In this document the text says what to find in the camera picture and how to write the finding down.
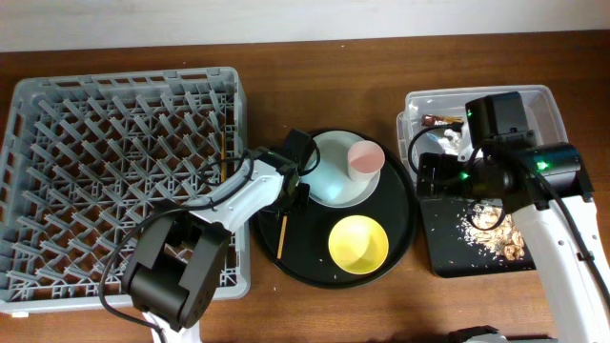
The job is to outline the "white napkin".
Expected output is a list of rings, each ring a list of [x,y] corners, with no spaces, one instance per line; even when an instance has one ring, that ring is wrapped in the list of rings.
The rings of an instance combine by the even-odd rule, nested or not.
[[[461,145],[461,135],[459,132],[447,129],[438,139],[438,143],[444,153],[458,155]]]

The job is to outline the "wooden chopstick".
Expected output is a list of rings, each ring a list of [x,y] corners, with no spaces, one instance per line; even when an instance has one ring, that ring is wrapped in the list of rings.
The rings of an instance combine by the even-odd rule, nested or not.
[[[288,223],[288,217],[289,217],[288,214],[284,214],[283,217],[282,217],[282,222],[281,222],[281,227],[280,227],[280,234],[279,234],[279,238],[278,238],[277,252],[276,252],[276,259],[277,260],[281,260],[281,258],[282,258],[284,241],[285,241],[285,234],[286,234],[286,228],[287,228],[287,223]]]
[[[226,162],[224,161],[225,158],[227,157],[227,151],[226,151],[226,133],[223,131],[221,133],[221,161],[220,161],[220,182],[224,183],[226,181],[227,178],[227,167],[226,167]]]

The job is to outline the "gold brown snack wrapper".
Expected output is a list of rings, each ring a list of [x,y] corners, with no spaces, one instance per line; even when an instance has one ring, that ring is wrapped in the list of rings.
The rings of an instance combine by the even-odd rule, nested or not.
[[[461,117],[440,116],[433,114],[424,114],[421,118],[422,127],[434,127],[454,124],[461,126],[463,124],[463,119]]]

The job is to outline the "food scraps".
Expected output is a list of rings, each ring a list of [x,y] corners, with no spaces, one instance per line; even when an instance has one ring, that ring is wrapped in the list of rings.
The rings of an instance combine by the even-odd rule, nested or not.
[[[505,261],[521,260],[525,256],[524,239],[510,214],[502,208],[475,204],[461,218],[464,240],[477,246],[483,256]]]

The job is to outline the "yellow bowl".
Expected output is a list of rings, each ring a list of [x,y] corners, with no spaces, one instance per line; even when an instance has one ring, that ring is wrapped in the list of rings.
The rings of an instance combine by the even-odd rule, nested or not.
[[[378,270],[389,254],[389,239],[383,227],[373,218],[350,215],[331,229],[328,251],[343,271],[363,275]]]

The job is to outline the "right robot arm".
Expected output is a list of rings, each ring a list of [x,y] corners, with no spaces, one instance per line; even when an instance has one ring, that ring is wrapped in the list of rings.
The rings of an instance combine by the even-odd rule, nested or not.
[[[609,339],[609,263],[599,239],[593,186],[578,150],[542,145],[516,91],[465,105],[465,156],[426,152],[408,162],[423,197],[472,206],[498,200],[524,237],[561,342]]]

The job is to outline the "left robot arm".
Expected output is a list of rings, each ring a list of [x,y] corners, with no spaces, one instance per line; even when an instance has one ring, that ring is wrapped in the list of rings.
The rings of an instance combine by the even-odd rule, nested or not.
[[[212,192],[168,205],[136,229],[141,236],[122,288],[158,342],[196,342],[232,235],[257,212],[290,203],[302,176],[319,163],[316,146],[245,151],[234,174]]]

